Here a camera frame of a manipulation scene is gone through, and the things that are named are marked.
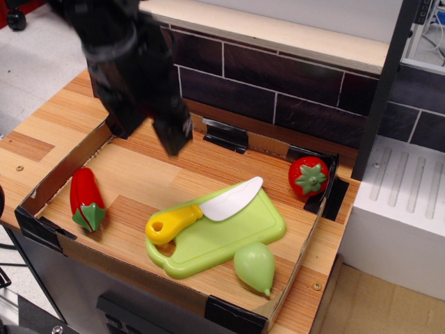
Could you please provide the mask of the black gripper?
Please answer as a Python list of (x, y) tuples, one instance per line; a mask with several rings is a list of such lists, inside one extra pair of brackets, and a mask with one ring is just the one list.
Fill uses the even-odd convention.
[(169, 156), (193, 139), (193, 121), (178, 88), (171, 82), (172, 55), (160, 24), (140, 13), (123, 36), (99, 45), (83, 43), (95, 94), (108, 111), (114, 136), (129, 138), (147, 118)]

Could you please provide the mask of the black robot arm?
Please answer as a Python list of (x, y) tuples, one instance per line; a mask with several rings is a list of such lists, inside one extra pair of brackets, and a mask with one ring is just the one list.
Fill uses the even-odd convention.
[(151, 118), (165, 151), (176, 156), (193, 138), (188, 107), (172, 80), (172, 48), (139, 1), (50, 1), (76, 31), (93, 94), (115, 136), (128, 138)]

